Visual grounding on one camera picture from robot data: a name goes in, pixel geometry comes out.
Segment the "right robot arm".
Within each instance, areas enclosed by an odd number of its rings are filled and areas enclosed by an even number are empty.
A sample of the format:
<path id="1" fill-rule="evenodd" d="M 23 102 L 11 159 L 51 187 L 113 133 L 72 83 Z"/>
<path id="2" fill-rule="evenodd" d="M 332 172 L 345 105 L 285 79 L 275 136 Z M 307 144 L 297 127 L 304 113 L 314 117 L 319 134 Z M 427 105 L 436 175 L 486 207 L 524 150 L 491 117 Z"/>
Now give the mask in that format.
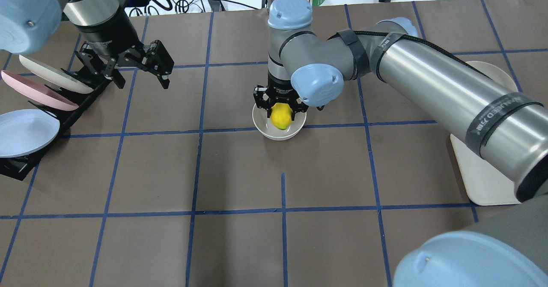
<path id="1" fill-rule="evenodd" d="M 268 85 L 256 107 L 290 119 L 337 98 L 345 81 L 372 73 L 425 110 L 515 184 L 519 201 L 498 217 L 435 236 L 405 256 L 395 287 L 547 285 L 547 109 L 512 92 L 435 44 L 407 18 L 345 30 L 321 42 L 307 0 L 269 8 Z"/>

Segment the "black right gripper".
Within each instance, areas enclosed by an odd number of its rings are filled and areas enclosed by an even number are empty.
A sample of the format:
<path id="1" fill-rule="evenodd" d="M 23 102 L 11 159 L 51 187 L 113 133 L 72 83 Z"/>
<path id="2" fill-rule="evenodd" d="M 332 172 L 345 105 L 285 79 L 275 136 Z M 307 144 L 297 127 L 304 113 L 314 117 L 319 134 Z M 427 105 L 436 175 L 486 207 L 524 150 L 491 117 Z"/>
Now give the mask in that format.
<path id="1" fill-rule="evenodd" d="M 263 109 L 266 112 L 266 118 L 270 119 L 272 108 L 276 103 L 289 104 L 291 109 L 291 121 L 295 120 L 298 113 L 305 113 L 309 106 L 300 99 L 296 90 L 292 86 L 275 86 L 269 84 L 264 87 L 256 85 L 253 90 L 253 97 L 257 108 Z"/>

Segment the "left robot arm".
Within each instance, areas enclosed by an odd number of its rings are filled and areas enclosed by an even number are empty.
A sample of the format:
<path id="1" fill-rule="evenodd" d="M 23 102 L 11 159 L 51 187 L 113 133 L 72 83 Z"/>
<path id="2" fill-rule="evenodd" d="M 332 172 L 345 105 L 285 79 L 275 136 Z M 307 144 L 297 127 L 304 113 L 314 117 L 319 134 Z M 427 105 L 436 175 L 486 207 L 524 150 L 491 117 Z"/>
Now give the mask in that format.
<path id="1" fill-rule="evenodd" d="M 1 49 L 18 55 L 39 51 L 63 15 L 84 37 L 75 54 L 90 74 L 122 89 L 125 79 L 118 68 L 138 68 L 168 88 L 172 57 L 159 40 L 141 42 L 119 0 L 1 0 Z"/>

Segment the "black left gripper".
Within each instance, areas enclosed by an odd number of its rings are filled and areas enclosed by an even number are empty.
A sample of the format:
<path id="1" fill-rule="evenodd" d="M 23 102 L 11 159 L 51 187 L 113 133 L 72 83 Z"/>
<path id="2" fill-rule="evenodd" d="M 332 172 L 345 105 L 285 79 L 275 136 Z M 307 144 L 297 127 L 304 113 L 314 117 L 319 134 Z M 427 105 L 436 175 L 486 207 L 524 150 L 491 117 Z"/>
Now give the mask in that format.
<path id="1" fill-rule="evenodd" d="M 75 55 L 93 75 L 111 78 L 119 89 L 125 87 L 126 80 L 117 68 L 138 68 L 155 75 L 163 89 L 170 87 L 174 61 L 160 40 L 149 45 L 133 45 L 115 55 L 98 55 L 91 44 L 85 42 Z"/>

